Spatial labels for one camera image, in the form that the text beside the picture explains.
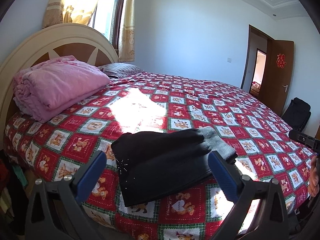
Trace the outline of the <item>right hand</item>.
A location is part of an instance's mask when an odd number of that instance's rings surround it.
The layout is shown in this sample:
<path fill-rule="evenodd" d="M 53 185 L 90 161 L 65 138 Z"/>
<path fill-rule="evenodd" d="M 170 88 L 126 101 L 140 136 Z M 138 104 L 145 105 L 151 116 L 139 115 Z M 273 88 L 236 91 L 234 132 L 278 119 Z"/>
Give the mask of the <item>right hand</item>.
<path fill-rule="evenodd" d="M 309 185 L 308 185 L 308 192 L 311 197 L 316 197 L 319 193 L 319 177 L 317 174 L 317 157 L 314 156 L 311 159 L 311 167 L 310 167 L 310 177 L 309 177 Z"/>

